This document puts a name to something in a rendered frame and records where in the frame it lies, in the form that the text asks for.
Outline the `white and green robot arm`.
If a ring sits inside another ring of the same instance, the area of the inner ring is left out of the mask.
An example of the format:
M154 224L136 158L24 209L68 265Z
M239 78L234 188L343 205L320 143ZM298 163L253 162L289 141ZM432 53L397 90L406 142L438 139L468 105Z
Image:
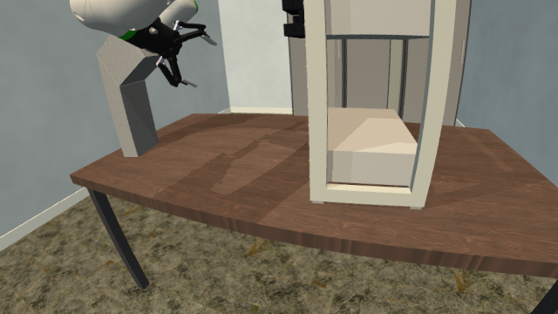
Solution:
M174 29L175 20L187 23L198 11L196 0L70 0L70 6L84 26L152 53L147 47L158 37L161 23Z

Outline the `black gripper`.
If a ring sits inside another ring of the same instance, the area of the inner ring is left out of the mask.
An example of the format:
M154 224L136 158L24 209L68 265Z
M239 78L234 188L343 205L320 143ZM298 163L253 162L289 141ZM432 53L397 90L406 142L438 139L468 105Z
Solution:
M197 85L181 78L176 55L179 54L180 48L182 47L182 42L185 42L188 39L201 37L212 45L217 46L217 43L213 41L210 36L207 35L207 33L204 31L204 29L206 29L206 25L204 24L189 24L177 20L174 21L174 24L175 26L172 30L165 24L161 23L160 33L158 37L150 46L147 47L147 49L154 51L160 55L160 59L154 64L160 68L170 85L178 87L178 84L182 83L184 85L197 87ZM178 30L181 30L183 28L198 30L180 35ZM172 73L166 67L166 63L164 61L165 59L167 59L167 61L169 62Z

